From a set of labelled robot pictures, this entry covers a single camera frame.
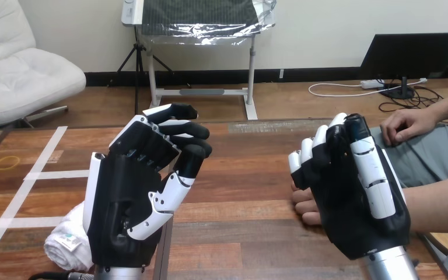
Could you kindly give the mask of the person's hand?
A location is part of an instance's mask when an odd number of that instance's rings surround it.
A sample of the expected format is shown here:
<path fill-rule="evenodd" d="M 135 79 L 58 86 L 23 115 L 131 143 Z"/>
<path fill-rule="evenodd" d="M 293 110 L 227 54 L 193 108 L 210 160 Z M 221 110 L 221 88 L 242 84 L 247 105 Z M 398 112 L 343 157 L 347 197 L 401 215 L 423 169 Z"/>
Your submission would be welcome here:
<path fill-rule="evenodd" d="M 397 146 L 413 137 L 432 131 L 440 122 L 430 108 L 395 111 L 380 124 L 386 145 Z"/>
<path fill-rule="evenodd" d="M 311 188 L 301 190 L 294 182 L 291 182 L 291 188 L 293 191 L 292 204 L 302 222 L 307 226 L 320 226 L 320 213 Z"/>

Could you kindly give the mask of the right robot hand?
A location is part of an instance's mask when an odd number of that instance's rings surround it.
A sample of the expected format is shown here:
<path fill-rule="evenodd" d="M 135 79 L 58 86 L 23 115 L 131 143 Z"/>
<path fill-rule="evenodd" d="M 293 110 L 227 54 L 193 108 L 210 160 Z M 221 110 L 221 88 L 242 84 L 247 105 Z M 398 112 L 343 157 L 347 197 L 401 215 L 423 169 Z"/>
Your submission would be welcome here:
<path fill-rule="evenodd" d="M 328 239 L 350 260 L 409 243 L 402 188 L 362 115 L 337 114 L 288 163 L 295 186 L 312 192 Z"/>

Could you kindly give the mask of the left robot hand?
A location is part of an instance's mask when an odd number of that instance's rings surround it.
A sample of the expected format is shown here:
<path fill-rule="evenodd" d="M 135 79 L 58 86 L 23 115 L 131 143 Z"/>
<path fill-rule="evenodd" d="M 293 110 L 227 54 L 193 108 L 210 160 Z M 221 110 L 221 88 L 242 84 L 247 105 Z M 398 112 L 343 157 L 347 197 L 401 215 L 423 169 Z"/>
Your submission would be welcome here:
<path fill-rule="evenodd" d="M 83 228 L 94 265 L 149 265 L 162 226 L 179 208 L 212 153 L 198 111 L 171 103 L 134 116 L 108 146 L 93 153 Z"/>

